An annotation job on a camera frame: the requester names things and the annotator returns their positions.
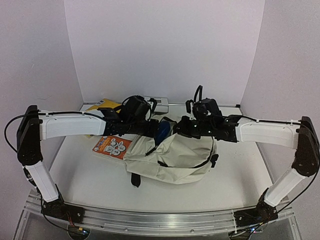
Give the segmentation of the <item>blue pencil case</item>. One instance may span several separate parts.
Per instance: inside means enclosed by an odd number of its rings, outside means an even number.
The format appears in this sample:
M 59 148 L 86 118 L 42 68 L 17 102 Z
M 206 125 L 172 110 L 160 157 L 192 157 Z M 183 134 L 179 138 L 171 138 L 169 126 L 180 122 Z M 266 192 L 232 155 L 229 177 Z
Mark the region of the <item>blue pencil case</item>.
M 156 134 L 154 136 L 154 142 L 156 146 L 159 146 L 169 135 L 171 134 L 171 124 L 169 121 L 161 121 L 158 125 Z

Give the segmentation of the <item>beige canvas student bag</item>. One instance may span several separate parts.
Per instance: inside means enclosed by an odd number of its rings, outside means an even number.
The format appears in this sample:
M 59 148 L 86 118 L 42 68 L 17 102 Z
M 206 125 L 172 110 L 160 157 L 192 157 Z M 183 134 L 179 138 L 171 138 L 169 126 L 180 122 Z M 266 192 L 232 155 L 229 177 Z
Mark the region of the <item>beige canvas student bag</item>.
M 200 181 L 218 157 L 213 137 L 187 138 L 170 130 L 161 142 L 137 135 L 123 160 L 132 185 L 139 187 L 141 177 L 175 185 Z

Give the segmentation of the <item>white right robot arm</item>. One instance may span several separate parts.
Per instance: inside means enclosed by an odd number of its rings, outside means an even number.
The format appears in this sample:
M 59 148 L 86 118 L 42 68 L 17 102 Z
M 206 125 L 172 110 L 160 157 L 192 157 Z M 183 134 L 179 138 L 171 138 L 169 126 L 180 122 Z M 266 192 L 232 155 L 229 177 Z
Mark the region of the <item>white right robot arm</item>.
M 224 116 L 214 99 L 188 100 L 186 112 L 174 132 L 187 138 L 213 137 L 230 143 L 256 142 L 278 145 L 295 150 L 291 167 L 260 196 L 257 205 L 249 210 L 236 211 L 240 221 L 266 224 L 276 220 L 277 205 L 302 180 L 316 177 L 320 170 L 320 142 L 311 119 L 281 121 L 254 119 L 244 115 Z

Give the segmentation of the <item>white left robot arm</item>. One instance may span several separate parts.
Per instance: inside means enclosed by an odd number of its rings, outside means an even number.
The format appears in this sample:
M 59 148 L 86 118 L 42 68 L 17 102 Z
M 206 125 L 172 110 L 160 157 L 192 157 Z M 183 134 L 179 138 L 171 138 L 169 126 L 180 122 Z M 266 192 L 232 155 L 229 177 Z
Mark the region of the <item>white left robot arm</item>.
M 154 98 L 146 100 L 142 96 L 133 95 L 115 108 L 98 108 L 100 114 L 87 111 L 41 111 L 37 105 L 30 105 L 25 114 L 11 119 L 10 123 L 21 119 L 13 150 L 29 181 L 45 202 L 46 211 L 62 218 L 68 206 L 43 163 L 41 141 L 77 135 L 131 134 L 153 138 L 159 124 L 151 118 L 157 103 Z

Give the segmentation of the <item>yellow hardcover book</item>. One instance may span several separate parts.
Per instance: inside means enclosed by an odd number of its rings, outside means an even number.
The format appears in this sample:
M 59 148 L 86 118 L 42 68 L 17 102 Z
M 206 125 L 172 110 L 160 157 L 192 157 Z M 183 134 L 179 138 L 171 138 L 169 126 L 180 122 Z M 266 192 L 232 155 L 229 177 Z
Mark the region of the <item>yellow hardcover book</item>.
M 89 112 L 89 111 L 97 110 L 98 108 L 112 108 L 112 109 L 114 109 L 120 105 L 121 105 L 120 103 L 114 102 L 114 101 L 109 100 L 107 98 L 103 98 L 98 103 L 92 105 L 91 107 L 89 107 L 85 111 Z

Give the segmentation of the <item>white box with photo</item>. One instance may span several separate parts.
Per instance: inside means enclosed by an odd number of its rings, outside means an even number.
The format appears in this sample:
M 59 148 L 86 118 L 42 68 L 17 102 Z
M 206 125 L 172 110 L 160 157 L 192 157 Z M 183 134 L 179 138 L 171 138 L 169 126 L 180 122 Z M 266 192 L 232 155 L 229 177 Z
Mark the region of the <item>white box with photo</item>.
M 152 110 L 155 114 L 167 114 L 169 112 L 169 102 L 167 98 L 164 97 L 154 97 L 154 96 L 145 96 L 147 102 L 150 102 L 152 105 Z

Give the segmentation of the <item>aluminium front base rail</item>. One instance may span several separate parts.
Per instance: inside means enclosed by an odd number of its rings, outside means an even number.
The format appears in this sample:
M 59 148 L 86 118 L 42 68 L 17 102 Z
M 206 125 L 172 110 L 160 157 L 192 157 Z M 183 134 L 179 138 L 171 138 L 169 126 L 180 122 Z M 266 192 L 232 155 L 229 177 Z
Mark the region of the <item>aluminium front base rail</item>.
M 267 225 L 253 208 L 199 212 L 141 212 L 67 204 L 76 226 L 151 237 L 204 236 L 256 231 Z

